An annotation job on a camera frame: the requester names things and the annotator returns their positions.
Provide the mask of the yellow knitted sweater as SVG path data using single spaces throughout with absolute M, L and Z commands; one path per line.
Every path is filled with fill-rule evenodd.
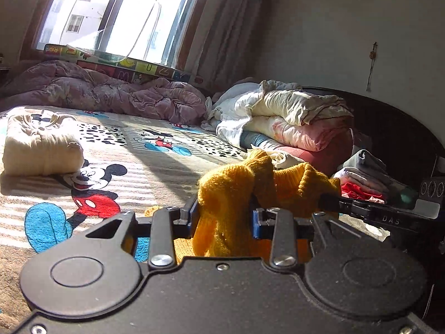
M 270 155 L 253 149 L 238 163 L 207 172 L 198 182 L 201 217 L 192 239 L 176 239 L 176 257 L 260 257 L 268 259 L 270 240 L 257 240 L 250 231 L 251 198 L 263 208 L 280 207 L 295 217 L 318 211 L 323 194 L 339 196 L 340 181 L 307 162 L 275 169 Z

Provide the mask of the folded clothes pile right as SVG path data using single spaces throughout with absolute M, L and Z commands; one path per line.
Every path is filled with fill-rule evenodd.
M 342 196 L 410 208 L 418 192 L 398 182 L 386 172 L 386 165 L 366 149 L 346 160 L 334 173 L 340 182 Z

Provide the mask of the Mickey Mouse plush blanket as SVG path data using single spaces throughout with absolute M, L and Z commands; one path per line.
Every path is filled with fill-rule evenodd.
M 3 333 L 29 313 L 19 287 L 26 260 L 117 213 L 180 206 L 202 175 L 245 157 L 196 127 L 103 112 L 71 116 L 84 150 L 79 172 L 1 177 Z

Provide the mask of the white and pink bedding pile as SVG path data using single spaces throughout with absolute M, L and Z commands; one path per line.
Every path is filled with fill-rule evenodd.
M 341 97 L 274 80 L 233 85 L 208 107 L 201 124 L 235 148 L 284 152 L 326 175 L 351 156 L 353 125 Z

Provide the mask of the cream bundled garment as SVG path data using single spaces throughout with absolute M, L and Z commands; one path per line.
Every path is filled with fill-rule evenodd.
M 7 176 L 74 173 L 84 163 L 76 119 L 44 110 L 8 118 L 2 156 Z

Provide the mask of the colourful alphabet foam mat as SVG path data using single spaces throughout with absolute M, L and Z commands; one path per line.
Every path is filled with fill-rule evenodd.
M 195 87 L 204 86 L 204 79 L 192 73 L 111 53 L 94 54 L 92 51 L 56 44 L 46 44 L 43 51 L 46 57 L 75 63 L 83 69 L 98 71 L 126 82 L 143 84 L 155 78 L 165 78 L 172 82 L 185 82 Z

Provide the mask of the purple quilted comforter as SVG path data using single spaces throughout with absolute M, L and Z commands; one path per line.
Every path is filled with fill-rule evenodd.
M 205 96 L 185 82 L 155 78 L 125 82 L 63 60 L 47 60 L 1 86 L 1 110 L 22 105 L 50 105 L 83 111 L 112 112 L 198 124 L 207 113 Z

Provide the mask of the brown curtain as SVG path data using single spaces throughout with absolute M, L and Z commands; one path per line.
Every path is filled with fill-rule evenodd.
M 174 55 L 177 69 L 208 93 L 245 77 L 267 0 L 192 0 Z

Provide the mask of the wall hanging ornament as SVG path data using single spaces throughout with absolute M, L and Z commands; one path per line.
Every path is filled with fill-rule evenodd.
M 369 54 L 370 58 L 370 71 L 367 77 L 367 86 L 366 86 L 366 92 L 370 93 L 372 91 L 372 77 L 373 77 L 373 70 L 376 63 L 377 58 L 377 50 L 378 50 L 378 43 L 375 41 L 373 43 L 372 50 Z

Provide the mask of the window with metal rail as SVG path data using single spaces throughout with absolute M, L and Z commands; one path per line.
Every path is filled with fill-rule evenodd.
M 173 67 L 196 0 L 47 0 L 35 47 L 47 44 Z

